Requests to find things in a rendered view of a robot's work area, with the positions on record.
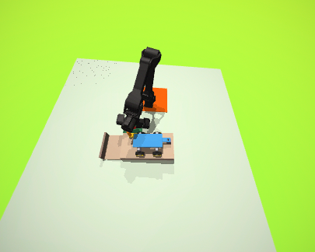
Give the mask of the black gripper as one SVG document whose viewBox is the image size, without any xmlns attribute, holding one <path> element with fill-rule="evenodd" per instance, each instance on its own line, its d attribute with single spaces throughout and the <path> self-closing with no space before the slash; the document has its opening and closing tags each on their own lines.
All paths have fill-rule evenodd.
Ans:
<svg viewBox="0 0 315 252">
<path fill-rule="evenodd" d="M 125 114 L 118 114 L 118 115 L 117 115 L 116 124 L 122 125 L 123 122 L 124 122 L 124 119 L 125 119 L 124 116 L 125 116 Z M 143 126 L 143 127 L 142 127 L 142 126 Z M 149 119 L 149 118 L 144 118 L 144 119 L 139 118 L 139 119 L 137 120 L 136 128 L 149 129 L 149 126 L 150 126 L 150 119 Z"/>
</svg>

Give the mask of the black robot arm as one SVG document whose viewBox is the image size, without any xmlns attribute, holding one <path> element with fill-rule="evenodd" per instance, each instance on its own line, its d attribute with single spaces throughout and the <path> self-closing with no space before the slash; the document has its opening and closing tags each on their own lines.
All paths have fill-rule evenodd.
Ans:
<svg viewBox="0 0 315 252">
<path fill-rule="evenodd" d="M 126 114 L 126 118 L 121 128 L 126 132 L 133 131 L 137 120 L 142 115 L 143 107 L 152 108 L 153 103 L 156 101 L 152 87 L 155 68 L 159 64 L 161 56 L 160 50 L 151 47 L 147 47 L 142 51 L 133 90 L 128 94 L 124 103 L 123 114 Z M 144 106 L 143 100 L 145 101 Z"/>
</svg>

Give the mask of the green tray floor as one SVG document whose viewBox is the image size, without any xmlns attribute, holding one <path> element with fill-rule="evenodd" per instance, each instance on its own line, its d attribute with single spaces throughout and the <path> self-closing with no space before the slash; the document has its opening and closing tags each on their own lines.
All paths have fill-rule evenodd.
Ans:
<svg viewBox="0 0 315 252">
<path fill-rule="evenodd" d="M 136 128 L 136 129 L 133 129 L 133 131 L 132 131 L 131 133 L 138 133 L 138 132 L 140 132 L 140 131 L 142 131 L 141 128 Z"/>
</svg>

